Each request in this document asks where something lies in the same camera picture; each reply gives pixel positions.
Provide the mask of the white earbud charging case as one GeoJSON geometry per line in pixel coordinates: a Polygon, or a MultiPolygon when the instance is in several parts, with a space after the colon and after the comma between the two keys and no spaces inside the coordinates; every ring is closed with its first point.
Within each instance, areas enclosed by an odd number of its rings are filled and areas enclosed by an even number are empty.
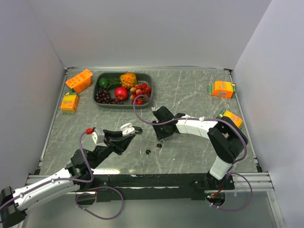
{"type": "Polygon", "coordinates": [[[126,123],[120,127],[123,136],[128,136],[135,133],[135,128],[132,123],[126,123]]]}

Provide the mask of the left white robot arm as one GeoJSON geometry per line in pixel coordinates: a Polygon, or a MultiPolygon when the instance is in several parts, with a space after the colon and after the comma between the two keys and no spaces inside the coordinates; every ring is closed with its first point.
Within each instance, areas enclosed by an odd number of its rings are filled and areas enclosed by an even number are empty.
{"type": "Polygon", "coordinates": [[[94,172],[111,153],[122,155],[137,134],[135,127],[122,131],[88,128],[82,135],[90,135],[96,144],[94,150],[85,150],[79,141],[71,162],[55,174],[31,185],[0,192],[0,222],[10,228],[22,222],[30,209],[47,203],[66,193],[88,191],[94,185],[94,172]]]}

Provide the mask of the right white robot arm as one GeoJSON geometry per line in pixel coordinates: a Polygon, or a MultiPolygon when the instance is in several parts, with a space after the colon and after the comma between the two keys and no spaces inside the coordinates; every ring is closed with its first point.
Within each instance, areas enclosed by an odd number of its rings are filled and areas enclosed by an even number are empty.
{"type": "Polygon", "coordinates": [[[207,178],[212,189],[218,189],[224,184],[224,177],[237,162],[237,157],[242,152],[247,153],[247,137],[227,116],[205,119],[183,113],[173,115],[165,106],[153,108],[152,113],[157,119],[152,126],[159,141],[175,133],[192,134],[210,140],[217,155],[207,178]]]}

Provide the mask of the dark purple grape bunch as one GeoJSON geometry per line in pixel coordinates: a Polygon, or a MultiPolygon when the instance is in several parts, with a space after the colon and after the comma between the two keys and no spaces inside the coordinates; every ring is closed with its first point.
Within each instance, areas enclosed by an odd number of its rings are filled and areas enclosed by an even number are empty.
{"type": "Polygon", "coordinates": [[[98,90],[98,92],[95,94],[95,99],[100,104],[123,105],[123,102],[116,98],[112,98],[109,90],[104,88],[98,90]]]}

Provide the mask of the red apple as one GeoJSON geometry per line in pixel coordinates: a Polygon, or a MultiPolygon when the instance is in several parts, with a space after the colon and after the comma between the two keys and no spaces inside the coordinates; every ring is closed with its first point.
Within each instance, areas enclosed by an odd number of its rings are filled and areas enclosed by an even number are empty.
{"type": "Polygon", "coordinates": [[[124,101],[128,98],[128,91],[124,87],[118,87],[114,92],[114,96],[117,100],[124,101]]]}

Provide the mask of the red lychee cluster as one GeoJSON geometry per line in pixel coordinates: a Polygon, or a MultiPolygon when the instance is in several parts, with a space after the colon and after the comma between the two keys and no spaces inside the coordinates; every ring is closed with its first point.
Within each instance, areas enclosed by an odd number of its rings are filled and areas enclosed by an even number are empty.
{"type": "Polygon", "coordinates": [[[134,99],[139,95],[145,95],[147,97],[151,97],[152,88],[148,86],[146,83],[142,83],[142,84],[137,84],[135,85],[135,87],[130,88],[130,92],[131,92],[131,96],[130,96],[131,104],[143,105],[148,101],[147,98],[139,97],[136,99],[136,102],[134,102],[134,99]]]}

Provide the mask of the orange sponge pack left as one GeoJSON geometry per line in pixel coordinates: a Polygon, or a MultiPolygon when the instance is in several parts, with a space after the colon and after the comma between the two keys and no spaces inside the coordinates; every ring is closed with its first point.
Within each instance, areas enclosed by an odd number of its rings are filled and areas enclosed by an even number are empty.
{"type": "Polygon", "coordinates": [[[79,96],[75,92],[65,93],[60,109],[63,114],[75,114],[79,102],[79,96]]]}

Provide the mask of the green lime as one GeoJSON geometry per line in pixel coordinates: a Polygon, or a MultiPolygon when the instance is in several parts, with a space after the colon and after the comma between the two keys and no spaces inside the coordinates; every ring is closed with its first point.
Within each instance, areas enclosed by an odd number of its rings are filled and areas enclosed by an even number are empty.
{"type": "Polygon", "coordinates": [[[107,78],[100,78],[98,84],[101,88],[107,88],[109,86],[109,81],[107,78]]]}

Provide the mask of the dark grey fruit tray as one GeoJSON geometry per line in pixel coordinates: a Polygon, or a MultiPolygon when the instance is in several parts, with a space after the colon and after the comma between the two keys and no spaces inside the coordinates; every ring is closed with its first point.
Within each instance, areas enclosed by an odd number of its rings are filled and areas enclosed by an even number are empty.
{"type": "MultiPolygon", "coordinates": [[[[108,109],[133,109],[133,105],[131,104],[131,99],[128,97],[125,101],[122,101],[123,104],[106,104],[106,103],[100,103],[97,99],[97,92],[100,90],[99,86],[99,80],[101,78],[107,78],[107,79],[116,79],[119,78],[123,73],[126,72],[103,72],[101,73],[95,80],[95,84],[93,87],[93,102],[102,107],[102,108],[108,108],[108,109]]],[[[135,72],[135,75],[137,76],[139,83],[146,83],[148,86],[153,87],[152,78],[149,74],[146,73],[139,73],[135,72]]],[[[116,87],[109,88],[109,95],[114,98],[114,91],[116,87]]],[[[151,104],[147,101],[144,101],[141,105],[135,105],[135,109],[145,109],[151,107],[151,104]]]]}

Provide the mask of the orange spiky fruit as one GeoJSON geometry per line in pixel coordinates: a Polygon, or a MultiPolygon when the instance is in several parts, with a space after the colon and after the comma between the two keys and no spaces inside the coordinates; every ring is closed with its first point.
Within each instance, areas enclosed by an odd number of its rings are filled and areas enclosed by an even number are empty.
{"type": "Polygon", "coordinates": [[[126,89],[135,87],[138,84],[137,76],[133,72],[127,72],[120,76],[120,84],[126,89]]]}

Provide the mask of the orange carton back left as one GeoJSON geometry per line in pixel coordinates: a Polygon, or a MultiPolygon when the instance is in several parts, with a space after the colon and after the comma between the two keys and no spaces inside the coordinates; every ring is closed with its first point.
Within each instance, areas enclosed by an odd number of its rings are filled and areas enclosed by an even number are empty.
{"type": "Polygon", "coordinates": [[[66,81],[66,85],[76,93],[81,93],[91,85],[91,77],[93,73],[89,69],[85,69],[73,78],[66,81]]]}

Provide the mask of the orange box back right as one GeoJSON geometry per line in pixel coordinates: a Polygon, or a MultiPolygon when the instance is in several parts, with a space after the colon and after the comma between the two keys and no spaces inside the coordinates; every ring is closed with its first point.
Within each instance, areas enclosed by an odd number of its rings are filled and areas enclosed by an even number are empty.
{"type": "Polygon", "coordinates": [[[232,98],[236,93],[236,84],[226,81],[215,81],[207,87],[207,94],[223,98],[232,98]]]}

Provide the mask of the orange box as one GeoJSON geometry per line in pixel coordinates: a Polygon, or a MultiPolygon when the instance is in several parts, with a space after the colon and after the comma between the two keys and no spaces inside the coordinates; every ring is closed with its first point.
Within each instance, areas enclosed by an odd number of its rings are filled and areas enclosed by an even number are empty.
{"type": "Polygon", "coordinates": [[[238,127],[238,129],[241,129],[243,126],[243,119],[225,108],[220,111],[217,119],[221,119],[223,116],[228,117],[238,127]]]}
{"type": "Polygon", "coordinates": [[[207,87],[207,94],[223,98],[232,98],[236,93],[236,84],[226,81],[215,81],[207,87]]]}

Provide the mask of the orange box front right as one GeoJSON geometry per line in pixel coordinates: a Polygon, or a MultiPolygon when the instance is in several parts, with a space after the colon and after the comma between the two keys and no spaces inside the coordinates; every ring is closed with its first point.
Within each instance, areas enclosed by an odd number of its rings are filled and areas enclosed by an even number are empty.
{"type": "Polygon", "coordinates": [[[241,129],[243,126],[243,119],[225,108],[220,111],[217,119],[221,119],[223,116],[228,117],[238,127],[238,129],[241,129]]]}

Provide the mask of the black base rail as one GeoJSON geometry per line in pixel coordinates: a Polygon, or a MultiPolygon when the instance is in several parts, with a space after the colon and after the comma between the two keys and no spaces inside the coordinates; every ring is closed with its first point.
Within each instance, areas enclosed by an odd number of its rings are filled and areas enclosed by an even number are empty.
{"type": "Polygon", "coordinates": [[[235,189],[232,177],[219,181],[207,173],[98,174],[93,187],[115,188],[124,200],[205,200],[207,193],[235,189]]]}

